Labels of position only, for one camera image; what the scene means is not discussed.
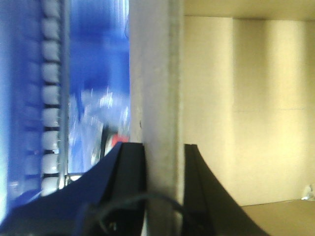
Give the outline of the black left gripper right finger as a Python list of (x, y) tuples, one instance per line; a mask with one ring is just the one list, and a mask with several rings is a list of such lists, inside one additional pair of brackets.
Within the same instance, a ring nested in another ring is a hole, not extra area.
[(202, 236), (267, 236), (236, 203), (203, 159), (185, 144), (184, 207)]

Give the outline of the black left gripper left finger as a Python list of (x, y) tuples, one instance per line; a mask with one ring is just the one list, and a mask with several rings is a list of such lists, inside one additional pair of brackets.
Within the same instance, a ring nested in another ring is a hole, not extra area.
[(0, 226), (3, 236), (139, 236), (143, 203), (119, 206), (102, 220), (107, 204), (146, 189), (146, 161), (139, 143), (118, 143), (78, 180), (13, 209)]

